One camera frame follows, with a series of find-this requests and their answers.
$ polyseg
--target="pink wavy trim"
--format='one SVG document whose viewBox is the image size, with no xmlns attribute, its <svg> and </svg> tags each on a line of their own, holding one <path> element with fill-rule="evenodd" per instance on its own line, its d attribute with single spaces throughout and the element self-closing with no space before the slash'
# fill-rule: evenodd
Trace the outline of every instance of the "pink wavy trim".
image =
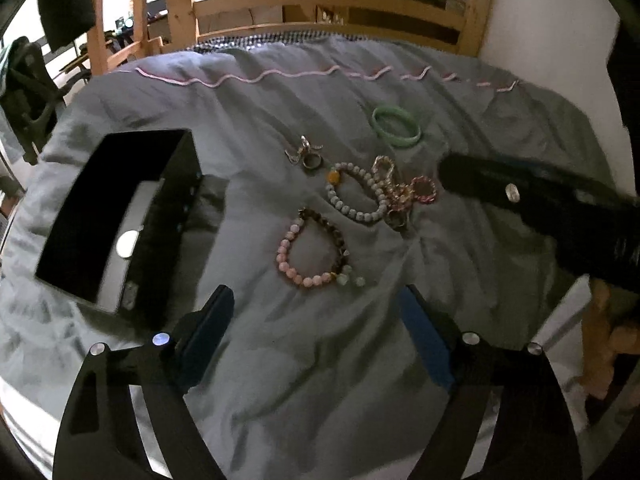
<svg viewBox="0 0 640 480">
<path fill-rule="evenodd" d="M 361 72 L 350 72 L 349 70 L 339 66 L 339 65 L 333 65 L 331 67 L 329 67 L 326 70 L 306 70 L 303 72 L 295 72 L 295 73 L 287 73 L 287 72 L 283 72 L 282 70 L 278 70 L 276 68 L 270 68 L 268 70 L 263 71 L 260 75 L 258 75 L 257 77 L 253 78 L 253 79 L 247 79 L 245 77 L 242 76 L 238 76 L 235 74 L 225 74 L 223 76 L 220 76 L 220 78 L 216 81 L 216 82 L 208 82 L 208 81 L 203 81 L 202 79 L 199 79 L 197 77 L 192 77 L 186 80 L 180 80 L 180 79 L 173 79 L 173 78 L 169 78 L 169 77 L 164 77 L 161 75 L 157 75 L 157 74 L 152 74 L 150 72 L 146 72 L 145 70 L 142 70 L 140 67 L 136 67 L 135 71 L 138 72 L 140 75 L 144 76 L 144 77 L 148 77 L 149 79 L 156 79 L 158 81 L 162 81 L 164 83 L 168 83 L 171 85 L 176 85 L 176 86 L 189 86 L 195 83 L 200 83 L 201 85 L 206 86 L 207 88 L 218 88 L 220 85 L 222 85 L 223 82 L 229 80 L 229 79 L 235 79 L 236 81 L 242 82 L 242 83 L 249 83 L 249 84 L 253 84 L 253 83 L 257 83 L 262 81 L 265 77 L 267 77 L 268 75 L 279 75 L 282 77 L 287 77 L 287 78 L 299 78 L 299 77 L 305 77 L 305 76 L 311 76 L 311 75 L 331 75 L 335 72 L 342 72 L 345 76 L 347 77 L 351 77 L 351 78 L 360 78 L 363 79 L 365 81 L 375 81 L 378 78 L 380 78 L 381 76 L 385 75 L 387 72 L 391 72 L 394 68 L 392 66 L 385 66 L 379 70 L 377 70 L 376 72 L 374 72 L 373 74 L 367 75 Z M 410 80 L 410 81 L 420 81 L 422 79 L 424 79 L 424 77 L 427 75 L 427 73 L 431 70 L 431 66 L 427 66 L 425 67 L 419 74 L 417 75 L 413 75 L 413 74 L 403 74 L 400 76 L 400 79 L 402 81 L 404 80 Z M 124 69 L 120 69 L 118 70 L 118 72 L 129 72 L 131 73 L 132 71 L 130 70 L 124 70 Z M 444 76 L 442 76 L 442 80 L 444 82 L 449 82 L 449 81 L 455 81 L 455 80 L 459 80 L 458 76 L 455 73 L 447 73 Z M 506 88 L 498 88 L 496 89 L 496 92 L 510 92 L 511 90 L 513 90 L 513 88 L 516 86 L 516 83 L 518 82 L 518 80 L 516 79 L 511 86 L 506 87 Z M 479 83 L 476 83 L 476 86 L 478 87 L 490 87 L 492 86 L 491 83 L 487 82 L 487 81 L 482 81 Z"/>
</svg>

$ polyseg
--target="orange bead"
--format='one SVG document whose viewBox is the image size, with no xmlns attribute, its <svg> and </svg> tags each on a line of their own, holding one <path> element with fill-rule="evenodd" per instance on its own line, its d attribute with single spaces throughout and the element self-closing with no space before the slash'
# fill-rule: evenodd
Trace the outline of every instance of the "orange bead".
<svg viewBox="0 0 640 480">
<path fill-rule="evenodd" d="M 332 184 L 333 186 L 335 186 L 336 184 L 340 184 L 340 173 L 338 171 L 331 170 L 327 174 L 326 180 L 329 184 Z"/>
</svg>

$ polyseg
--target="jewelry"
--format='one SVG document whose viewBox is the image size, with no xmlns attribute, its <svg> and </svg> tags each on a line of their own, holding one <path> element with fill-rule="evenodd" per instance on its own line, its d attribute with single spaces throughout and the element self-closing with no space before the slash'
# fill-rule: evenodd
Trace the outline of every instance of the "jewelry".
<svg viewBox="0 0 640 480">
<path fill-rule="evenodd" d="M 386 175 L 381 178 L 382 167 L 388 166 Z M 413 202 L 431 204 L 435 202 L 438 190 L 433 180 L 424 175 L 417 176 L 409 184 L 401 181 L 395 162 L 386 155 L 379 155 L 373 162 L 371 172 L 380 180 L 389 202 L 386 222 L 393 228 L 399 229 L 406 225 L 407 216 L 413 206 Z M 418 194 L 422 186 L 428 186 L 427 194 Z"/>
<path fill-rule="evenodd" d="M 378 119 L 384 116 L 395 117 L 396 119 L 400 120 L 408 127 L 410 132 L 414 133 L 414 136 L 400 137 L 394 134 L 390 134 L 378 122 Z M 386 140 L 389 144 L 396 148 L 410 148 L 411 146 L 415 146 L 422 137 L 422 130 L 420 129 L 420 124 L 418 124 L 418 121 L 416 121 L 409 112 L 404 110 L 404 108 L 400 108 L 397 106 L 377 107 L 375 110 L 373 110 L 369 123 L 379 137 Z"/>
<path fill-rule="evenodd" d="M 289 264 L 289 250 L 292 243 L 302 232 L 305 223 L 309 220 L 314 220 L 322 227 L 334 240 L 334 244 L 338 249 L 338 257 L 331 267 L 330 272 L 324 272 L 322 274 L 316 274 L 314 277 L 301 276 L 298 271 L 291 267 Z M 298 217 L 293 221 L 289 231 L 285 234 L 284 239 L 280 242 L 278 247 L 278 254 L 276 256 L 276 263 L 278 264 L 278 270 L 283 272 L 293 283 L 296 285 L 303 285 L 306 288 L 312 286 L 321 286 L 325 283 L 330 283 L 335 280 L 338 285 L 346 285 L 350 280 L 350 274 L 353 268 L 349 265 L 350 252 L 344 243 L 342 233 L 338 228 L 331 224 L 320 213 L 313 211 L 309 208 L 302 208 L 298 211 Z M 364 286 L 365 279 L 361 276 L 354 280 L 356 286 Z"/>
<path fill-rule="evenodd" d="M 411 181 L 411 188 L 414 190 L 414 194 L 417 192 L 416 189 L 418 188 L 418 186 L 421 186 L 422 184 L 426 184 L 427 186 L 429 186 L 431 188 L 431 191 L 426 195 L 416 194 L 415 199 L 421 204 L 433 204 L 438 196 L 438 190 L 436 189 L 434 181 L 431 180 L 428 176 L 416 176 Z"/>
<path fill-rule="evenodd" d="M 284 152 L 291 164 L 295 165 L 302 161 L 302 166 L 306 170 L 317 170 L 322 166 L 322 156 L 318 153 L 319 150 L 322 150 L 322 145 L 312 146 L 305 136 L 302 136 L 301 138 L 302 146 L 298 148 L 298 151 L 295 154 L 292 155 L 289 153 L 289 150 L 284 150 Z"/>
<path fill-rule="evenodd" d="M 373 193 L 375 193 L 376 195 L 376 200 L 378 201 L 378 209 L 376 211 L 372 213 L 357 211 L 353 207 L 349 207 L 348 205 L 346 205 L 340 199 L 340 197 L 335 192 L 335 186 L 340 183 L 341 171 L 349 173 L 360 180 L 364 180 L 367 186 L 369 186 Z M 328 184 L 326 185 L 326 192 L 327 196 L 329 197 L 329 202 L 331 202 L 331 204 L 338 211 L 340 211 L 340 213 L 347 216 L 351 220 L 369 224 L 372 222 L 377 222 L 385 215 L 386 209 L 389 206 L 389 202 L 385 196 L 385 191 L 382 186 L 380 186 L 378 180 L 376 180 L 375 177 L 373 177 L 372 174 L 370 174 L 364 168 L 354 166 L 352 162 L 339 162 L 331 168 L 331 171 L 329 171 L 326 176 L 326 180 L 328 182 Z"/>
<path fill-rule="evenodd" d="M 371 171 L 380 178 L 380 168 L 385 164 L 389 166 L 386 176 L 382 180 L 382 187 L 389 202 L 389 210 L 402 212 L 411 209 L 414 201 L 414 188 L 410 184 L 399 182 L 400 176 L 396 170 L 395 162 L 386 155 L 379 155 L 373 162 Z"/>
</svg>

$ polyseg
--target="bed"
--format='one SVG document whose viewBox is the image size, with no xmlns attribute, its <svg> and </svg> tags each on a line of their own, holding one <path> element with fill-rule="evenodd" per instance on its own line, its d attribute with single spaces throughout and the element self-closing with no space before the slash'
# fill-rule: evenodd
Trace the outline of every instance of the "bed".
<svg viewBox="0 0 640 480">
<path fill-rule="evenodd" d="M 144 1 L 134 0 L 136 15 Z M 104 75 L 79 92 L 56 127 L 4 248 L 0 398 L 18 441 L 45 475 L 51 474 L 52 433 L 88 348 L 97 341 L 112 349 L 141 341 L 126 323 L 92 314 L 37 282 L 40 252 L 104 135 L 163 128 L 192 130 L 206 176 L 185 226 L 170 300 L 173 319 L 200 308 L 219 283 L 236 295 L 236 316 L 222 346 L 201 385 L 186 396 L 228 478 L 408 474 L 447 394 L 422 368 L 399 319 L 393 298 L 406 283 L 415 283 L 462 330 L 494 345 L 543 344 L 572 407 L 585 471 L 595 467 L 624 417 L 612 413 L 609 426 L 595 436 L 585 428 L 575 378 L 579 313 L 588 293 L 582 279 L 554 311 L 573 280 L 557 269 L 551 241 L 507 212 L 444 192 L 433 205 L 414 208 L 403 234 L 382 222 L 357 224 L 328 203 L 326 171 L 305 173 L 285 154 L 306 136 L 324 146 L 322 156 L 331 162 L 368 168 L 375 156 L 389 155 L 407 177 L 437 177 L 436 163 L 449 150 L 505 153 L 611 184 L 580 110 L 473 57 L 490 0 L 470 1 L 455 46 L 323 23 L 200 38 L 200 12 L 256 0 L 167 2 L 174 40 L 162 56 L 152 55 L 164 45 L 146 38 L 145 28 L 126 52 L 139 59 L 123 65 L 124 54 L 106 59 L 97 31 L 89 34 L 92 70 Z M 429 19 L 450 19 L 436 10 L 428 11 Z M 378 104 L 412 113 L 424 132 L 420 143 L 400 150 L 376 137 L 368 119 Z M 113 171 L 117 167 L 114 160 Z M 345 184 L 350 200 L 358 200 L 358 190 Z M 360 199 L 363 207 L 370 205 Z M 366 277 L 363 288 L 301 290 L 278 272 L 276 248 L 301 206 L 339 225 L 354 268 Z M 299 248 L 295 257 L 307 272 L 330 261 L 331 249 L 319 234 L 309 233 Z M 140 392 L 132 389 L 132 398 L 148 455 L 164 472 Z M 482 467 L 497 409 L 488 409 L 469 474 Z"/>
</svg>

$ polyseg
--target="green jade bangle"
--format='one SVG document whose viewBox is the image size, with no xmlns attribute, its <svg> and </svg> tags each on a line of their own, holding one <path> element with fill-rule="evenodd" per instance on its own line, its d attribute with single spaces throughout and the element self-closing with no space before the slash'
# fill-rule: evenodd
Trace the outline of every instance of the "green jade bangle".
<svg viewBox="0 0 640 480">
<path fill-rule="evenodd" d="M 378 123 L 379 118 L 384 116 L 395 117 L 396 119 L 399 119 L 409 128 L 410 132 L 415 132 L 415 135 L 413 137 L 400 137 L 390 134 Z M 418 124 L 418 121 L 416 121 L 409 112 L 397 106 L 377 107 L 371 114 L 370 124 L 373 130 L 378 134 L 378 136 L 386 140 L 395 148 L 410 148 L 412 146 L 415 146 L 422 137 L 422 131 L 420 129 L 420 124 Z"/>
</svg>

